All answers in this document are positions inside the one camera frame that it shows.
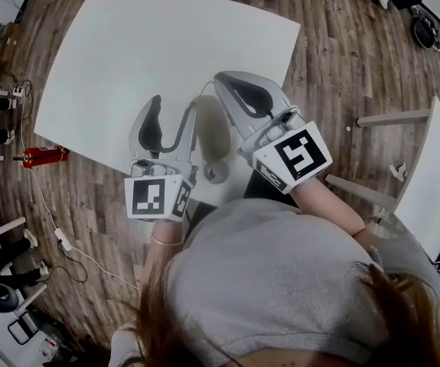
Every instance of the white desk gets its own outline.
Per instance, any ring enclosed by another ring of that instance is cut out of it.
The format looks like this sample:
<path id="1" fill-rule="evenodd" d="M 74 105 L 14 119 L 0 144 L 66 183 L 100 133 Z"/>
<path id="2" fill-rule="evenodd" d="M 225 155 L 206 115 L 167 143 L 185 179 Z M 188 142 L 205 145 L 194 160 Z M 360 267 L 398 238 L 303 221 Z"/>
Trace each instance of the white desk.
<path id="1" fill-rule="evenodd" d="M 128 133 L 156 94 L 165 147 L 182 114 L 222 70 L 243 70 L 282 85 L 299 24 L 229 0 L 86 0 L 51 68 L 34 132 L 78 154 L 130 172 Z M 213 95 L 211 85 L 205 94 Z M 241 197 L 252 174 L 236 155 L 213 185 L 197 173 L 192 197 L 219 205 Z M 200 149 L 191 157 L 200 167 Z"/>
<path id="2" fill-rule="evenodd" d="M 397 198 L 333 175 L 326 181 L 393 213 L 419 241 L 431 260 L 440 252 L 440 101 L 430 109 L 391 113 L 357 120 L 361 127 L 426 122 L 417 158 Z"/>

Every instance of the power strip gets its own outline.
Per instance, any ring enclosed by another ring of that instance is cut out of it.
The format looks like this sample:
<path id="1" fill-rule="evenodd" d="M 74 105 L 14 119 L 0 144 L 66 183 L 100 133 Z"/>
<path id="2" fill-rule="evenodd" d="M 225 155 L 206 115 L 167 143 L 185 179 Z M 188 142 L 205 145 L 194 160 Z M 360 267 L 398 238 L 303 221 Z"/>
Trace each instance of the power strip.
<path id="1" fill-rule="evenodd" d="M 54 234 L 57 236 L 58 242 L 60 242 L 63 248 L 65 249 L 65 252 L 69 252 L 72 249 L 72 244 L 68 240 L 63 230 L 60 228 L 55 229 Z"/>
<path id="2" fill-rule="evenodd" d="M 24 96 L 24 87 L 17 87 L 12 91 L 13 96 L 17 96 L 18 98 L 22 98 Z"/>

